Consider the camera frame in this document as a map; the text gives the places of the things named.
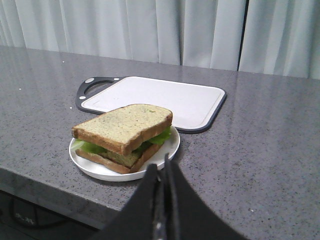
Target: countertop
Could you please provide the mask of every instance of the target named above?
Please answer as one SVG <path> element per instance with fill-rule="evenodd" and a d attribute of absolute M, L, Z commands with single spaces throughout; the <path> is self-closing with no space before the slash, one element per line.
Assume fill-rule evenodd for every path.
<path fill-rule="evenodd" d="M 91 77 L 218 87 L 210 129 L 180 134 L 173 161 L 200 198 L 249 239 L 320 239 L 320 80 L 0 46 L 0 190 L 102 228 L 141 180 L 78 169 L 71 127 L 95 115 L 75 96 Z"/>

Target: white cutting board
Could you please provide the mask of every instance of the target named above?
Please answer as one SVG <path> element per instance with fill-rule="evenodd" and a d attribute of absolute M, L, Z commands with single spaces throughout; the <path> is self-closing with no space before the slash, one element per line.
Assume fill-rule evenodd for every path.
<path fill-rule="evenodd" d="M 130 104 L 157 105 L 173 112 L 172 125 L 180 132 L 199 133 L 210 127 L 225 97 L 217 87 L 129 76 L 82 101 L 81 107 L 104 113 Z"/>

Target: curtain fold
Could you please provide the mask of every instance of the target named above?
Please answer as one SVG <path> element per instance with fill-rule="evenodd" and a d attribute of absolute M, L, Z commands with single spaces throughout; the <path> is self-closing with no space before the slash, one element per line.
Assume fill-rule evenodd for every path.
<path fill-rule="evenodd" d="M 320 79 L 319 42 L 318 0 L 0 0 L 3 46 Z"/>

